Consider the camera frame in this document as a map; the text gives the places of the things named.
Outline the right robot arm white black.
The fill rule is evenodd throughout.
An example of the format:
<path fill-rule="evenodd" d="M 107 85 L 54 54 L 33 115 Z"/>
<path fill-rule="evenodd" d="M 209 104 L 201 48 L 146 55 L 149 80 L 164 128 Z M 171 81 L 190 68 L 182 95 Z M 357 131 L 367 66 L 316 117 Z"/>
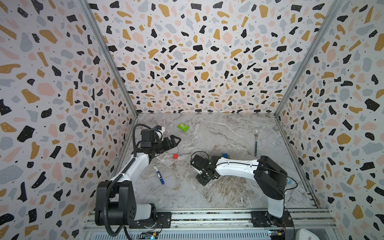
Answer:
<path fill-rule="evenodd" d="M 268 198 L 268 210 L 264 213 L 256 212 L 252 219 L 255 227 L 281 227 L 286 222 L 284 210 L 288 174 L 269 157 L 261 156 L 258 160 L 242 161 L 219 156 L 206 159 L 195 155 L 190 164 L 199 172 L 196 178 L 203 186 L 222 176 L 235 176 L 256 181 Z"/>

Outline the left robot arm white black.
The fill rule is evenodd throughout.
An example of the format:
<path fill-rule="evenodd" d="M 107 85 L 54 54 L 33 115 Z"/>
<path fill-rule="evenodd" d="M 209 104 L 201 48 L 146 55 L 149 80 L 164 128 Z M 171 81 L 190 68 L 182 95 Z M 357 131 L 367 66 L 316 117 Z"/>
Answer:
<path fill-rule="evenodd" d="M 159 155 L 176 148 L 181 138 L 164 135 L 161 126 L 150 128 L 143 125 L 141 139 L 132 137 L 133 152 L 120 172 L 109 181 L 99 183 L 96 191 L 95 223 L 111 231 L 113 226 L 120 228 L 139 224 L 152 227 L 158 221 L 154 204 L 138 204 L 134 184 L 142 171 Z"/>

